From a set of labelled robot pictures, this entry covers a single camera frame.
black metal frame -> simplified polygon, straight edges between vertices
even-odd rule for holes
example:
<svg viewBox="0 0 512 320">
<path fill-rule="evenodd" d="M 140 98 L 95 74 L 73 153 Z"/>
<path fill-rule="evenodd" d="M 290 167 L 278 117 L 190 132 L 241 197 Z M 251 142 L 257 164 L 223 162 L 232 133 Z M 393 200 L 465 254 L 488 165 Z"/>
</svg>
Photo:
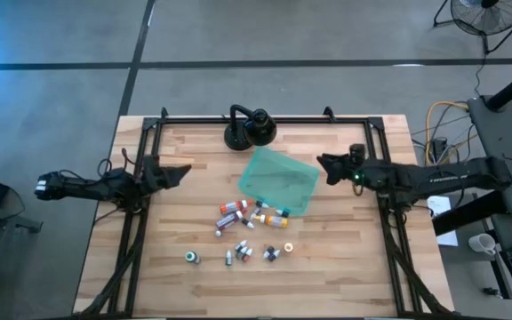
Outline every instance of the black metal frame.
<svg viewBox="0 0 512 320">
<path fill-rule="evenodd" d="M 457 23 L 461 23 L 464 26 L 475 30 L 475 32 L 481 37 L 481 40 L 484 43 L 484 55 L 487 55 L 487 54 L 489 54 L 491 52 L 494 52 L 495 50 L 499 49 L 499 47 L 503 43 L 505 43 L 505 41 L 512 35 L 512 26 L 510 26 L 509 28 L 511 28 L 511 30 L 501 39 L 501 41 L 499 41 L 499 43 L 497 45 L 495 45 L 492 49 L 489 49 L 489 41 L 487 40 L 487 35 L 485 34 L 485 32 L 483 32 L 481 30 L 475 29 L 473 26 L 467 24 L 466 21 L 458 20 L 458 19 L 452 19 L 452 20 L 446 20 L 446 21 L 439 21 L 438 22 L 437 21 L 437 16 L 444 9 L 445 4 L 447 4 L 448 1 L 450 1 L 450 0 L 444 0 L 444 3 L 440 6 L 440 9 L 437 10 L 436 15 L 434 16 L 434 28 L 437 27 L 437 26 L 441 26 L 441 25 L 444 25 L 444 24 L 450 24 L 452 22 L 455 22 L 456 24 Z"/>
<path fill-rule="evenodd" d="M 376 157 L 375 145 L 372 135 L 372 130 L 376 130 L 379 139 L 380 147 L 382 150 L 382 159 L 390 162 L 390 153 L 388 150 L 387 137 L 385 134 L 384 123 L 381 117 L 336 117 L 331 108 L 325 108 L 323 116 L 315 117 L 300 117 L 300 116 L 284 116 L 275 118 L 277 124 L 360 124 L 364 128 L 364 136 L 366 139 L 366 147 L 369 156 Z M 228 124 L 227 117 L 170 117 L 167 115 L 165 108 L 162 109 L 161 117 L 146 117 L 143 120 L 140 135 L 140 144 L 138 146 L 138 154 L 136 158 L 136 166 L 134 167 L 134 175 L 140 174 L 139 163 L 145 155 L 146 143 L 148 135 L 152 130 L 155 130 L 154 142 L 151 149 L 152 156 L 158 156 L 159 146 L 161 141 L 161 133 L 164 124 Z M 385 247 L 387 251 L 388 269 L 390 272 L 390 281 L 392 285 L 393 294 L 395 297 L 396 312 L 400 316 L 405 311 L 404 297 L 400 285 L 398 269 L 396 267 L 395 257 L 389 253 L 390 245 L 387 243 L 385 235 L 391 234 L 390 225 L 388 224 L 388 216 L 393 214 L 386 206 L 379 201 L 379 213 L 382 225 L 383 237 L 385 238 Z M 122 319 L 132 317 L 133 305 L 135 301 L 135 294 L 137 291 L 138 275 L 140 272 L 141 252 L 144 244 L 145 230 L 148 220 L 149 198 L 146 200 L 144 208 L 138 212 L 127 212 L 124 218 L 124 226 L 120 238 L 120 246 L 116 259 L 116 269 L 112 277 L 108 280 L 104 289 L 96 296 L 94 302 L 83 312 L 74 314 L 72 316 L 63 317 L 61 319 Z M 132 229 L 132 221 L 134 217 L 139 216 L 138 231 L 133 239 L 132 245 L 128 250 L 130 243 L 130 230 Z M 410 246 L 408 244 L 408 237 L 406 235 L 406 228 L 402 217 L 396 219 L 396 228 L 398 230 L 399 246 L 404 255 L 405 260 L 409 266 L 413 268 L 412 256 L 410 253 Z M 129 281 L 129 289 L 124 306 L 124 311 L 118 311 L 118 298 L 120 282 L 127 272 L 128 268 L 132 266 L 132 271 Z M 414 290 L 413 285 L 408 281 L 409 290 L 412 298 L 412 307 L 414 313 L 421 313 L 420 296 Z M 109 301 L 107 312 L 101 313 L 106 302 Z"/>
</svg>

concrete floor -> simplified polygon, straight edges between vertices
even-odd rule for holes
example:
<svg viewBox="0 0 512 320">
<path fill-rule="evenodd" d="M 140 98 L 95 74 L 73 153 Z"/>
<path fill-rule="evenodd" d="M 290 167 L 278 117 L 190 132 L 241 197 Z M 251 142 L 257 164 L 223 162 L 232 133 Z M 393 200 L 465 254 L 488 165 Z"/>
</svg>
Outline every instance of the concrete floor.
<svg viewBox="0 0 512 320">
<path fill-rule="evenodd" d="M 0 1 L 0 63 L 129 62 L 146 2 Z M 455 26 L 432 29 L 440 3 L 158 1 L 142 60 L 481 58 L 477 37 Z M 491 57 L 511 59 L 512 37 Z M 141 70 L 128 114 L 158 115 L 167 107 L 174 115 L 216 115 L 240 103 L 301 115 L 331 106 L 337 114 L 406 114 L 415 132 L 433 102 L 475 96 L 478 68 Z M 480 92 L 494 93 L 512 80 L 512 65 L 488 65 L 480 76 Z M 41 173 L 58 169 L 95 177 L 96 164 L 109 152 L 127 77 L 128 70 L 0 71 L 0 181 L 18 190 L 26 217 L 44 221 L 40 234 L 17 231 L 6 244 L 0 319 L 70 313 L 96 203 L 37 201 L 33 187 Z M 445 120 L 462 115 L 454 109 Z M 454 140 L 469 126 L 464 119 L 438 136 Z M 483 155 L 478 140 L 471 147 L 472 156 Z M 482 284 L 494 286 L 487 268 L 444 264 L 459 312 L 512 318 L 512 301 L 481 295 Z"/>
</svg>

cable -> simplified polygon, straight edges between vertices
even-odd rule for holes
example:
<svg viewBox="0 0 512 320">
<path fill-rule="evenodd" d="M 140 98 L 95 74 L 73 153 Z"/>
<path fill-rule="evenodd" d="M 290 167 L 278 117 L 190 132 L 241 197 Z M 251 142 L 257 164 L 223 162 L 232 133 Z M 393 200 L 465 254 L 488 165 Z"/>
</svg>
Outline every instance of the cable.
<svg viewBox="0 0 512 320">
<path fill-rule="evenodd" d="M 469 137 L 469 135 L 471 134 L 471 129 L 473 129 L 474 127 L 475 126 L 473 124 L 469 127 L 468 139 L 460 143 L 460 146 L 463 146 L 465 143 L 468 144 L 468 156 L 466 156 L 465 159 L 463 159 L 461 162 L 466 162 L 469 159 L 469 157 L 471 156 L 471 143 L 469 143 L 469 141 L 472 140 L 473 138 L 475 138 L 477 135 L 475 135 L 473 137 Z"/>
<path fill-rule="evenodd" d="M 122 148 L 122 156 L 124 157 L 124 167 L 123 167 L 124 171 L 127 168 L 128 163 L 135 165 L 135 162 L 130 160 L 130 158 L 128 157 L 127 150 L 125 148 Z M 106 164 L 106 166 L 104 167 L 104 171 L 101 172 L 100 168 L 102 167 L 103 164 Z M 119 178 L 119 176 L 121 174 L 124 174 L 123 172 L 120 172 L 116 176 L 106 176 L 106 173 L 108 173 L 111 169 L 112 169 L 112 162 L 108 158 L 104 158 L 104 159 L 100 160 L 100 162 L 98 163 L 98 167 L 96 168 L 96 173 L 98 173 L 98 176 L 100 177 L 100 179 L 98 179 L 94 182 L 87 182 L 88 179 L 81 177 L 79 174 L 76 174 L 75 172 L 72 172 L 70 170 L 64 170 L 64 169 L 59 170 L 59 179 L 62 183 L 66 183 L 66 181 L 64 181 L 64 178 L 67 178 L 67 177 L 64 175 L 64 173 L 71 174 L 75 178 L 78 178 L 83 181 L 84 184 L 81 185 L 80 187 L 84 188 L 84 187 L 90 187 L 90 186 L 96 185 L 98 183 L 101 183 L 104 180 Z"/>
<path fill-rule="evenodd" d="M 102 219 L 106 218 L 107 216 L 109 216 L 110 214 L 112 214 L 112 213 L 114 213 L 114 212 L 118 212 L 118 211 L 120 211 L 120 209 L 121 209 L 121 208 L 115 208 L 115 209 L 114 209 L 114 210 L 112 210 L 111 212 L 108 212 L 108 213 L 104 214 L 103 216 L 100 216 L 98 219 L 96 219 L 96 220 L 94 221 L 94 226 L 96 225 L 96 223 L 98 223 L 98 221 L 100 221 L 100 220 L 102 220 Z"/>
<path fill-rule="evenodd" d="M 415 208 L 422 208 L 422 209 L 428 209 L 430 210 L 430 217 L 431 218 L 434 218 L 434 216 L 436 215 L 436 213 L 434 212 L 434 210 L 426 205 L 412 205 L 413 207 Z"/>
<path fill-rule="evenodd" d="M 484 55 L 484 58 L 481 60 L 481 67 L 479 67 L 479 69 L 476 72 L 477 84 L 473 88 L 473 91 L 477 93 L 477 97 L 481 97 L 481 93 L 479 93 L 479 90 L 478 90 L 479 89 L 479 85 L 481 85 L 481 79 L 479 78 L 479 73 L 481 72 L 481 70 L 484 69 L 484 67 L 485 67 L 485 60 L 486 59 L 487 59 L 487 55 Z"/>
<path fill-rule="evenodd" d="M 462 104 L 459 104 L 459 103 L 455 103 L 455 102 L 450 102 L 450 101 L 438 101 L 436 103 L 434 103 L 429 109 L 428 109 L 428 114 L 426 116 L 426 162 L 428 164 L 431 163 L 430 161 L 430 156 L 429 156 L 429 144 L 431 142 L 431 139 L 430 139 L 430 132 L 429 132 L 429 127 L 430 127 L 430 117 L 432 116 L 432 111 L 434 111 L 434 108 L 436 106 L 439 106 L 439 105 L 448 105 L 448 106 L 454 106 L 454 107 L 458 107 L 458 108 L 462 108 L 463 110 L 465 111 L 468 111 L 469 108 L 468 106 L 466 105 L 462 105 Z"/>
<path fill-rule="evenodd" d="M 406 213 L 404 213 L 404 211 L 400 211 L 400 216 L 402 217 L 402 224 L 403 226 L 406 225 L 406 221 L 408 221 L 408 216 L 406 215 Z M 396 211 L 392 212 L 392 215 L 395 217 L 395 220 L 397 219 L 397 216 L 396 216 Z M 387 219 L 387 222 L 388 222 L 388 225 L 391 227 L 391 228 L 396 228 L 396 226 L 393 226 L 392 224 L 390 224 L 390 220 Z"/>
<path fill-rule="evenodd" d="M 25 211 L 25 204 L 23 203 L 23 199 L 21 198 L 21 196 L 19 195 L 19 193 L 17 192 L 17 190 L 15 190 L 14 188 L 9 188 L 16 196 L 17 198 L 19 199 L 19 202 L 21 203 L 21 209 L 19 211 L 17 211 L 16 213 L 14 214 L 10 214 L 8 215 L 7 217 L 3 218 L 2 220 L 9 220 L 11 218 L 15 218 L 17 217 L 18 215 L 22 214 L 24 211 Z"/>
<path fill-rule="evenodd" d="M 461 119 L 465 119 L 465 118 L 467 118 L 467 117 L 469 117 L 469 116 L 460 116 L 459 118 L 455 118 L 455 119 L 453 119 L 453 120 L 446 121 L 446 122 L 444 122 L 443 124 L 440 124 L 440 126 L 443 126 L 443 125 L 446 125 L 446 124 L 451 124 L 451 123 L 454 123 L 454 122 L 459 121 L 459 120 L 461 120 Z M 411 135 L 416 135 L 416 134 L 424 133 L 424 132 L 427 132 L 427 131 L 429 131 L 429 130 L 436 129 L 436 128 L 437 128 L 437 125 L 436 125 L 436 126 L 433 126 L 433 127 L 431 127 L 431 128 L 427 128 L 427 129 L 423 129 L 423 130 L 420 130 L 420 131 L 416 131 L 415 133 L 412 133 Z"/>
</svg>

power cord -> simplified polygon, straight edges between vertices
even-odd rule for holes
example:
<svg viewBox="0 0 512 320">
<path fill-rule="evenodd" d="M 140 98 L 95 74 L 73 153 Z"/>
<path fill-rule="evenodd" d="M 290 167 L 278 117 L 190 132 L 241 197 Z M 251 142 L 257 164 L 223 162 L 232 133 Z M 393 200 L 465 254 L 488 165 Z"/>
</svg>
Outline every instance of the power cord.
<svg viewBox="0 0 512 320">
<path fill-rule="evenodd" d="M 115 208 L 115 209 L 114 209 L 114 210 L 112 210 L 111 212 L 108 212 L 108 213 L 106 213 L 106 214 L 104 214 L 104 215 L 100 216 L 98 219 L 96 219 L 96 220 L 94 221 L 94 226 L 96 225 L 96 223 L 98 223 L 98 221 L 100 221 L 100 220 L 102 220 L 102 219 L 106 218 L 107 216 L 109 216 L 110 214 L 112 214 L 112 213 L 114 213 L 114 212 L 118 212 L 118 211 L 120 211 L 120 210 L 122 210 L 122 208 Z"/>
<path fill-rule="evenodd" d="M 135 162 L 130 160 L 130 158 L 128 157 L 127 150 L 125 148 L 122 148 L 122 156 L 124 157 L 124 171 L 127 168 L 128 163 L 135 165 Z M 102 167 L 103 164 L 106 164 L 106 165 L 104 166 L 104 171 L 102 172 L 100 170 L 100 168 Z M 66 170 L 66 169 L 59 170 L 59 179 L 62 183 L 65 183 L 66 181 L 64 181 L 64 179 L 68 178 L 68 177 L 65 176 L 64 173 L 68 173 L 68 174 L 74 176 L 75 178 L 78 178 L 83 181 L 84 184 L 81 186 L 81 188 L 90 187 L 90 186 L 96 185 L 98 183 L 101 183 L 104 180 L 111 180 L 111 179 L 119 178 L 119 175 L 123 174 L 122 172 L 120 172 L 120 174 L 118 174 L 117 176 L 106 176 L 106 173 L 108 173 L 111 169 L 112 169 L 112 162 L 110 161 L 110 159 L 104 158 L 104 159 L 100 160 L 100 162 L 98 163 L 98 167 L 96 167 L 96 173 L 98 173 L 98 176 L 100 177 L 100 179 L 98 179 L 94 182 L 87 182 L 88 179 L 85 179 L 85 178 L 81 177 L 79 174 L 76 174 L 75 172 L 72 172 L 72 171 Z"/>
</svg>

wooden table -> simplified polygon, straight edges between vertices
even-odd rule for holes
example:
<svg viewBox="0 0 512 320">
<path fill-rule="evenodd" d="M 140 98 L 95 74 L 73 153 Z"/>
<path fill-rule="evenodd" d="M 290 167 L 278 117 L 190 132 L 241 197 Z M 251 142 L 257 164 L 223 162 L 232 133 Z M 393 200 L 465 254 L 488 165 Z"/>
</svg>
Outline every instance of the wooden table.
<svg viewBox="0 0 512 320">
<path fill-rule="evenodd" d="M 383 118 L 392 160 L 415 164 L 405 116 Z M 135 157 L 142 119 L 120 118 L 111 157 L 114 167 L 123 163 L 121 148 Z M 223 130 L 223 124 L 164 125 L 160 165 L 192 164 L 193 168 L 178 188 L 152 197 L 133 315 L 395 316 L 375 196 L 368 190 L 355 196 L 348 181 L 328 186 L 321 170 L 306 214 L 291 217 L 286 229 L 258 222 L 255 229 L 248 229 L 238 223 L 223 237 L 214 235 L 219 205 L 245 198 L 237 182 L 253 152 L 228 149 Z M 317 155 L 344 154 L 350 144 L 360 142 L 365 142 L 360 125 L 282 124 L 269 147 L 320 168 Z M 111 209 L 112 204 L 100 204 L 98 216 Z M 274 214 L 271 209 L 264 213 Z M 123 220 L 122 213 L 115 213 L 94 227 L 75 311 L 88 306 L 112 275 Z M 441 303 L 452 309 L 427 211 L 408 213 L 406 228 L 416 271 Z M 254 250 L 251 260 L 234 259 L 233 266 L 226 267 L 225 252 L 244 239 Z M 262 259 L 269 245 L 281 248 L 286 242 L 294 244 L 292 253 L 282 252 L 273 263 Z M 187 251 L 197 252 L 203 262 L 187 263 Z M 409 306 L 402 274 L 401 283 Z M 126 286 L 127 280 L 122 285 L 120 309 Z"/>
</svg>

